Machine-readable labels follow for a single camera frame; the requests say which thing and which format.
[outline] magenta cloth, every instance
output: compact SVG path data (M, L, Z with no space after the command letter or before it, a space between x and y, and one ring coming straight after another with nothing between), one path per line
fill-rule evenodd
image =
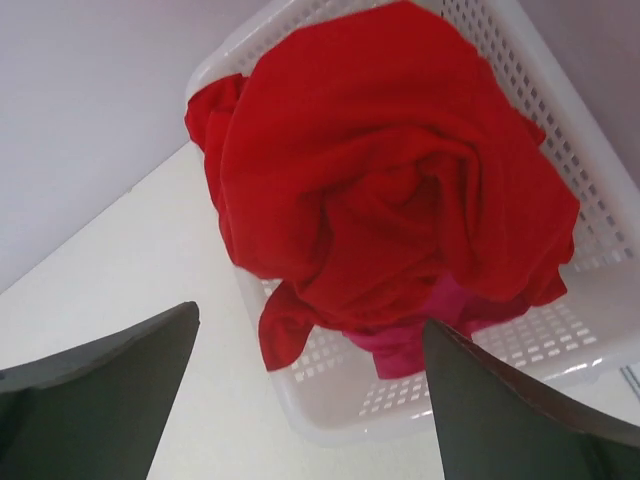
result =
M520 296L505 303L478 297L458 285L451 275L446 275L415 316L392 327L344 332L344 335L373 354L378 377L388 380L424 371L422 329L428 319L438 319L470 338L473 332L523 315L529 307Z

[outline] laundry basket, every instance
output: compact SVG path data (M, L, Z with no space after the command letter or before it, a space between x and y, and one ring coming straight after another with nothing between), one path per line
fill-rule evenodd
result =
M296 28L384 3L274 0L205 60L187 96L222 76L249 74ZM569 293L474 341L556 386L640 360L635 184L516 0L417 3L441 13L489 60L512 103L547 132L544 152L582 202L575 257L562 271ZM241 270L237 280L255 325L275 284ZM272 380L291 426L324 445L384 440L433 424L424 374L379 380L371 356L339 332L314 329L298 361Z

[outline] clothing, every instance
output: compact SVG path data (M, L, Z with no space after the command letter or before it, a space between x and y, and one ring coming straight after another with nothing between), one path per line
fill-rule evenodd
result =
M519 317L528 309L521 295L508 302L492 302L462 288L451 275L445 275L416 315L390 327L362 328L344 335L373 354L378 377L394 379L424 371L422 331L430 319L440 320L471 338L472 333Z
M578 202L539 152L544 134L441 18L410 3L305 27L249 78L197 93L231 260L282 283L259 323L268 370L314 325L389 326L450 273L491 301L566 289Z

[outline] gray wall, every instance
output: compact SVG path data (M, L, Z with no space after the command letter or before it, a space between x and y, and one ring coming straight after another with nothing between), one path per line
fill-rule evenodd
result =
M640 184L640 1L520 3Z
M0 2L0 291L187 140L191 71L264 3Z

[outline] white countertop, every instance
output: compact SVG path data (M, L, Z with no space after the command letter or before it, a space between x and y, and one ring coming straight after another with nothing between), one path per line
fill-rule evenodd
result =
M443 478L433 431L339 449L290 431L194 148L183 147L0 295L0 368L195 300L202 325L149 479ZM640 402L618 371L568 393L640 425Z

